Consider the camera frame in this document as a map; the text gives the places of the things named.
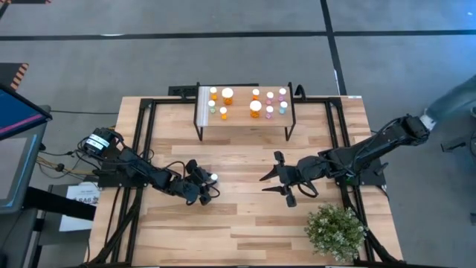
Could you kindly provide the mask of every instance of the wooden table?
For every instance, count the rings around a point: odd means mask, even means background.
[[[116,131],[132,143],[140,102],[123,98]],[[370,136],[361,98],[342,97],[351,143]],[[166,196],[152,188],[144,191],[135,254],[132,264],[148,265],[323,265],[335,264],[329,256],[312,254],[303,227],[306,215],[325,202],[341,205],[333,179],[315,180],[320,195],[312,199],[294,191],[297,207],[288,208],[285,198],[262,188],[279,185],[279,179],[258,179],[275,163],[273,152],[281,150],[286,164],[295,165],[304,156],[330,148],[329,127],[323,104],[295,104],[297,124],[289,141],[281,131],[268,128],[220,128],[196,138],[193,104],[158,106],[151,149],[157,166],[196,159],[199,165],[218,173],[222,195],[208,205],[186,206],[185,200]],[[147,126],[144,119],[143,137]],[[393,218],[385,195],[376,187],[361,187],[367,221],[373,233],[396,258],[402,258]],[[100,196],[93,229],[91,256],[103,247],[115,189]],[[112,232],[119,214],[119,195]],[[123,239],[119,260],[125,258]]]

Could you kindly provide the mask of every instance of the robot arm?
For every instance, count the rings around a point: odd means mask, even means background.
[[[90,156],[101,163],[100,170],[94,170],[99,176],[100,187],[144,187],[148,184],[158,191],[171,196],[186,199],[187,205],[192,205],[198,199],[202,205],[207,205],[212,198],[209,191],[216,183],[216,175],[212,176],[198,166],[195,159],[187,164],[173,162],[167,167],[154,167],[149,160],[143,159],[123,143],[123,137],[106,128],[96,129],[88,138],[78,144],[78,151]],[[168,167],[173,164],[183,164],[183,174]]]
[[[350,147],[339,147],[321,151],[317,156],[300,159],[297,165],[284,165],[281,152],[274,152],[278,164],[260,181],[279,176],[282,186],[266,188],[286,196],[288,207],[296,206],[291,187],[297,185],[301,193],[316,197],[317,190],[312,180],[322,177],[358,176],[370,163],[401,145],[416,146],[428,140],[430,131],[418,117],[406,115],[387,123],[374,136]]]

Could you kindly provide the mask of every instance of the bottle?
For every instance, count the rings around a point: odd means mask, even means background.
[[[260,90],[253,89],[253,101],[258,101],[259,96],[260,96]]]
[[[261,103],[258,100],[253,100],[250,103],[250,115],[252,118],[259,118],[260,110],[261,110]]]
[[[223,103],[231,105],[233,103],[233,89],[225,88],[222,90]]]
[[[273,106],[266,107],[266,119],[271,119],[271,117],[273,116],[273,111]]]
[[[281,101],[281,104],[280,104],[280,114],[281,115],[284,115],[284,113],[286,113],[286,108],[288,108],[288,103],[285,102],[285,101]]]
[[[279,101],[284,101],[285,99],[285,96],[286,96],[286,89],[285,88],[281,88],[280,89],[280,97],[278,98]]]
[[[215,101],[214,101],[214,100],[209,100],[209,101],[208,101],[208,107],[210,108],[210,112],[211,112],[211,113],[215,113],[215,112],[216,112],[216,109],[215,109]]]
[[[214,101],[216,101],[216,99],[218,99],[218,95],[216,94],[216,87],[210,87],[210,95],[211,95],[211,99]]]
[[[220,113],[222,114],[222,119],[226,120],[226,108],[225,107],[220,108]]]
[[[273,102],[273,98],[274,98],[273,92],[266,93],[266,97],[268,98],[266,100],[266,104],[271,105],[271,102]]]

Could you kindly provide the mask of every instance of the gray floor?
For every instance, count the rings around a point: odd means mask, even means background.
[[[334,31],[476,29],[472,0],[328,0]],[[61,0],[11,5],[0,35],[139,34],[205,31],[323,31],[318,0]],[[370,125],[420,114],[476,73],[476,36],[337,37],[349,95],[362,95]],[[173,85],[301,83],[308,94],[337,95],[326,37],[0,42],[0,62],[29,63],[20,93],[54,109],[115,112],[126,95],[165,95]],[[113,115],[54,114],[45,144],[76,146]],[[467,112],[439,125],[427,144],[384,157],[390,204],[405,259],[476,267],[476,171],[468,150],[440,142],[469,134]],[[62,159],[71,164],[73,159]],[[35,172],[32,184],[55,181]],[[78,264],[85,245],[45,249],[41,267]],[[54,256],[60,253],[63,262]]]

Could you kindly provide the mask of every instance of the paper sign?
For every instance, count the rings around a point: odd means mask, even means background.
[[[82,182],[79,185],[69,186],[66,198],[97,206],[99,194],[100,191],[92,182]],[[61,217],[61,224],[59,225],[60,232],[88,230],[91,228],[91,220],[77,219],[65,215]]]

